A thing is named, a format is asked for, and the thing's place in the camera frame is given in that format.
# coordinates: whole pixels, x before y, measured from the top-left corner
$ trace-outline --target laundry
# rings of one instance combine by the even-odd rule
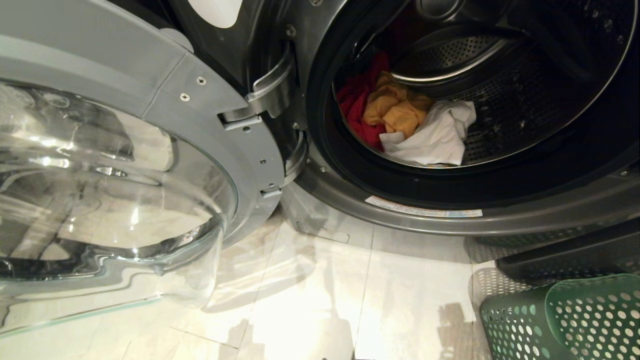
[[[470,101],[439,101],[425,121],[407,137],[404,132],[380,134],[385,154],[422,165],[462,164],[467,129],[476,121]]]
[[[387,130],[382,123],[371,125],[365,123],[362,120],[362,114],[367,106],[367,96],[376,88],[378,74],[388,70],[388,55],[379,52],[373,57],[364,74],[347,79],[346,84],[335,94],[349,127],[360,139],[380,151],[383,148],[379,135]]]
[[[376,90],[367,98],[362,120],[371,126],[385,125],[387,133],[401,131],[409,138],[420,126],[433,101],[399,84],[387,71],[380,72]]]

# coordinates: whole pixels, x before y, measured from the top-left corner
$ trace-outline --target red clothing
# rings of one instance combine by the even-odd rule
[[[383,151],[380,134],[386,133],[385,126],[367,125],[362,121],[362,113],[367,106],[367,97],[376,88],[376,80],[381,71],[389,71],[389,57],[381,51],[371,60],[369,69],[361,75],[347,79],[346,84],[337,92],[336,97],[342,113],[352,130],[366,143]]]

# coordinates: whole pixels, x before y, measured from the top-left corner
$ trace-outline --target plastic laundry basket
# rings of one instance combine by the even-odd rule
[[[640,360],[640,277],[565,280],[487,298],[493,360]]]

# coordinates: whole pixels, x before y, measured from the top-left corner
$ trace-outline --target front-loading washing machine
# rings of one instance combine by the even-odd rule
[[[1,10],[4,344],[49,332],[82,352],[108,314],[198,306],[221,249],[279,203],[302,232],[466,263],[640,215],[636,0]],[[461,165],[351,128],[336,91],[380,51],[403,86],[475,104]]]

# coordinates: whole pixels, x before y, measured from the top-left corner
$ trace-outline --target white cloth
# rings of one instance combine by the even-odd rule
[[[423,165],[462,163],[467,129],[476,121],[476,108],[470,101],[436,102],[427,118],[404,139],[401,131],[380,134],[385,154]]]

